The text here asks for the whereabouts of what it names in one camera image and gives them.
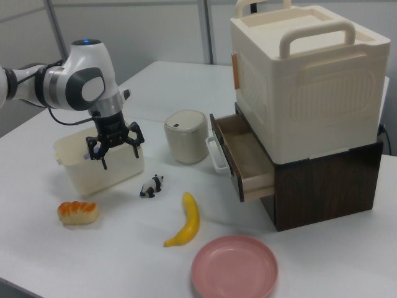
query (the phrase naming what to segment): white wall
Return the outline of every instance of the white wall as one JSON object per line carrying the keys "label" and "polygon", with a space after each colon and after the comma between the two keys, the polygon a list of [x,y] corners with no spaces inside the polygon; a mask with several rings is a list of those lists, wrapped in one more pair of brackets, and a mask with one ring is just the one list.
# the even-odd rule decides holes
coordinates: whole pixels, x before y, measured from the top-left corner
{"label": "white wall", "polygon": [[202,7],[196,0],[52,0],[61,36],[105,43],[118,84],[154,61],[209,62]]}
{"label": "white wall", "polygon": [[[0,65],[18,69],[61,58],[43,0],[0,0]],[[42,111],[22,101],[0,109],[0,137]]]}
{"label": "white wall", "polygon": [[[231,33],[230,18],[234,17],[235,1],[211,0],[210,28],[214,49],[214,63],[230,65]],[[391,139],[393,155],[397,155],[397,1],[294,1],[296,6],[320,5],[341,16],[344,16],[368,29],[382,34],[391,40],[391,52],[386,75],[390,77],[388,95],[383,109],[382,122]],[[272,11],[282,8],[282,0],[273,0],[259,4],[258,11]],[[388,154],[386,138],[384,153]]]}

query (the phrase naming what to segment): wooden drawer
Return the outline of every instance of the wooden drawer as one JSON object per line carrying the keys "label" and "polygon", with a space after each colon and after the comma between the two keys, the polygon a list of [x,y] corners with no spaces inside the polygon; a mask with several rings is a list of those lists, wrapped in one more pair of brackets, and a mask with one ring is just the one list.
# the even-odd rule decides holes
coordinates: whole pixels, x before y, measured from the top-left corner
{"label": "wooden drawer", "polygon": [[213,132],[240,201],[260,198],[278,231],[372,208],[381,140],[333,155],[278,165],[269,159],[237,105],[236,113],[218,119],[210,115]]}
{"label": "wooden drawer", "polygon": [[242,115],[215,119],[211,125],[230,167],[240,201],[274,194],[274,167]]}

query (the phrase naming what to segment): toy banana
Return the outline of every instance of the toy banana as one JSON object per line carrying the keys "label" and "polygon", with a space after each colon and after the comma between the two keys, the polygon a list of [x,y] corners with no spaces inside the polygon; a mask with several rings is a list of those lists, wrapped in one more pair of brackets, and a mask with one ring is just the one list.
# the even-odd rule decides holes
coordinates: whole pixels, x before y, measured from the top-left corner
{"label": "toy banana", "polygon": [[183,245],[191,241],[196,236],[200,227],[200,213],[194,197],[185,192],[182,198],[186,213],[187,220],[184,227],[171,239],[164,242],[165,247],[173,245]]}

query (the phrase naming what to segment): bread roll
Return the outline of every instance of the bread roll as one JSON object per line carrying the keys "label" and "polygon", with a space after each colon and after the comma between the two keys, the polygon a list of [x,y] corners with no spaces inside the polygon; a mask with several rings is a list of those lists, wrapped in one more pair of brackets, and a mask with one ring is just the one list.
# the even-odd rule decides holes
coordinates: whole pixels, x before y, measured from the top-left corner
{"label": "bread roll", "polygon": [[86,225],[95,222],[99,209],[95,203],[64,202],[58,207],[58,216],[65,225]]}

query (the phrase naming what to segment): pink plate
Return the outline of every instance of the pink plate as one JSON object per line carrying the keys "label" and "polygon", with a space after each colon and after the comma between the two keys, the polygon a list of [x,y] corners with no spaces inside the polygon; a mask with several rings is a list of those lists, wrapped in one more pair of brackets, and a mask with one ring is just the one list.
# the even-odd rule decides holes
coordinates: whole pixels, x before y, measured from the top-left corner
{"label": "pink plate", "polygon": [[275,285],[279,267],[269,247],[234,235],[206,244],[192,263],[192,281],[204,298],[263,298]]}

